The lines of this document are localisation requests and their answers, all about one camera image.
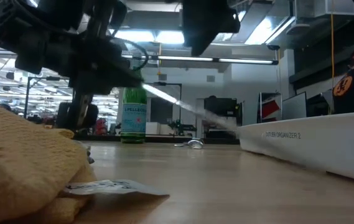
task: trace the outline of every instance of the bottle label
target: bottle label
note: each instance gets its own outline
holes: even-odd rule
[[[146,105],[139,103],[125,103],[123,105],[122,133],[146,132]]]

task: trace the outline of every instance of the wooden table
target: wooden table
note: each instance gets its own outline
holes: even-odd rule
[[[354,181],[243,152],[238,146],[90,142],[99,179],[170,193],[97,196],[76,223],[354,223]]]

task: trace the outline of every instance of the san pellegrino bottle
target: san pellegrino bottle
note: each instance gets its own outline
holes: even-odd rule
[[[136,75],[142,78],[141,71]],[[146,90],[125,88],[123,94],[123,115],[121,119],[121,142],[143,143],[146,132]]]

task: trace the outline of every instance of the paper tag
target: paper tag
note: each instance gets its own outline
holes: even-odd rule
[[[131,192],[168,195],[160,190],[132,180],[101,180],[89,183],[72,183],[68,184],[63,191],[74,195],[126,194]]]

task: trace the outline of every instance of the table surface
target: table surface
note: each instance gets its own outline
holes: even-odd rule
[[[88,142],[98,179],[129,179],[170,197],[100,195],[75,223],[354,223],[354,181],[239,146]]]

